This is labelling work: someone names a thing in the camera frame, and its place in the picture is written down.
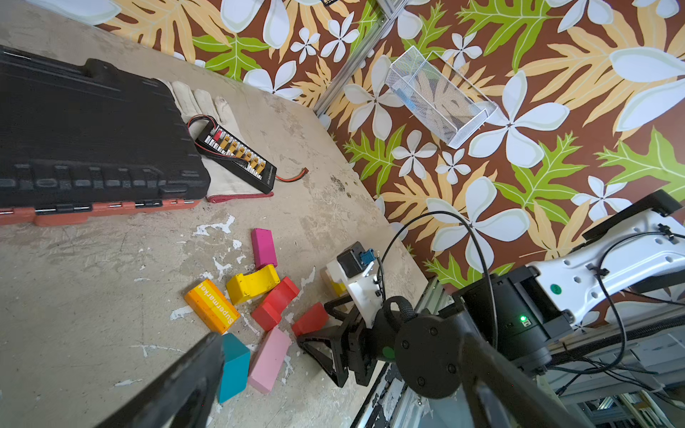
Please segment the yellow rectangular block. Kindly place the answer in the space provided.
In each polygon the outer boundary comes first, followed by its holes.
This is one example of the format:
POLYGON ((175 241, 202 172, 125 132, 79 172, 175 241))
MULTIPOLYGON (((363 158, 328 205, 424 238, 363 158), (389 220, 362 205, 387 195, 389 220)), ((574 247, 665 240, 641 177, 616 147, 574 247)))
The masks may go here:
POLYGON ((348 294, 348 290, 347 290, 346 286, 345 286, 344 284, 342 284, 342 283, 335 283, 335 282, 333 282, 333 283, 331 283, 331 286, 332 286, 332 288, 333 288, 335 294, 336 294, 338 297, 343 297, 343 296, 345 296, 346 294, 348 294))

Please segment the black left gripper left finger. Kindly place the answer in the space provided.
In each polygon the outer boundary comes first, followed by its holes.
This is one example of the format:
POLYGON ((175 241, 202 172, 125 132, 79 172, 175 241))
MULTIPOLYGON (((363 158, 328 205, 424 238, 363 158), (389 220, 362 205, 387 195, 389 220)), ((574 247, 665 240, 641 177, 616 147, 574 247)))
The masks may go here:
POLYGON ((205 427, 224 365, 222 336, 208 333, 100 427, 205 427))

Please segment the red rectangular block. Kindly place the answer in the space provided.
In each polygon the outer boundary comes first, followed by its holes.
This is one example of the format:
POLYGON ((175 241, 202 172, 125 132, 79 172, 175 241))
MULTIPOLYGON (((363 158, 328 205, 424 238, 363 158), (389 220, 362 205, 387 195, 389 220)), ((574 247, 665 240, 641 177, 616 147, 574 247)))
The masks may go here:
POLYGON ((324 305, 318 302, 293 324, 292 330, 297 337, 317 332, 326 325, 328 319, 324 305))

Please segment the natural wood block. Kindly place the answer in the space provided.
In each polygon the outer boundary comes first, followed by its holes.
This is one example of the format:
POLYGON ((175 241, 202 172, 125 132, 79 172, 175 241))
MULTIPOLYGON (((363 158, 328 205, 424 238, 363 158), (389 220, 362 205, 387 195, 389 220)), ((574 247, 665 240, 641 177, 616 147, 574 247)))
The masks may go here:
POLYGON ((321 271, 320 271, 320 276, 321 276, 321 279, 322 279, 323 284, 324 284, 325 287, 326 287, 326 290, 328 290, 329 292, 333 292, 333 290, 334 290, 334 287, 333 287, 334 282, 333 282, 333 280, 332 280, 332 278, 331 278, 331 276, 330 276, 330 273, 329 273, 329 270, 328 270, 327 267, 323 267, 323 269, 321 269, 321 271))

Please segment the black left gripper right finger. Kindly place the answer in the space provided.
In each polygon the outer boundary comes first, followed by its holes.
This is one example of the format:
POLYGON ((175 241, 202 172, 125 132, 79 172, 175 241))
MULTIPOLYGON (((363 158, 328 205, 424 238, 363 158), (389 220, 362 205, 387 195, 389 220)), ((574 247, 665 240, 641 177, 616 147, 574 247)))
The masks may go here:
POLYGON ((458 375, 475 427, 583 427, 481 337, 466 333, 458 346, 458 375))

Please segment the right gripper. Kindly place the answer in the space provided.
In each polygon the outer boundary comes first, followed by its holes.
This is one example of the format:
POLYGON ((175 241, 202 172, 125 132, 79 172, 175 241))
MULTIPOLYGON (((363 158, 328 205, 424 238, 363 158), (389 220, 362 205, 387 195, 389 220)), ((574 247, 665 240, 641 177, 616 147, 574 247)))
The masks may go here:
POLYGON ((325 327, 297 339, 300 348, 339 388, 346 384, 350 371, 358 385, 369 386, 378 362, 394 362, 397 332, 378 310, 372 327, 367 327, 352 297, 346 294, 324 304, 326 313, 343 325, 325 327))

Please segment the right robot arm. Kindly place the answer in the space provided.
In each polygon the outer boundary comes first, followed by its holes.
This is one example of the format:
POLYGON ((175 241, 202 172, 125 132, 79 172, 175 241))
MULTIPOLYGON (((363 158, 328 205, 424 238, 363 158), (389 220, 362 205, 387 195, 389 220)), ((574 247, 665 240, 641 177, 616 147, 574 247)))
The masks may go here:
POLYGON ((542 374, 551 363, 549 346, 571 335, 599 303, 635 285, 683 281, 684 228, 674 218, 680 208, 656 191, 594 226, 567 255, 502 276, 485 274, 436 315, 387 296, 383 263, 353 244, 328 265, 331 280, 347 290, 325 305, 338 325, 304 329, 298 346, 338 386, 350 376, 368 385, 385 361, 431 399, 456 392, 489 351, 499 353, 497 372, 542 374))

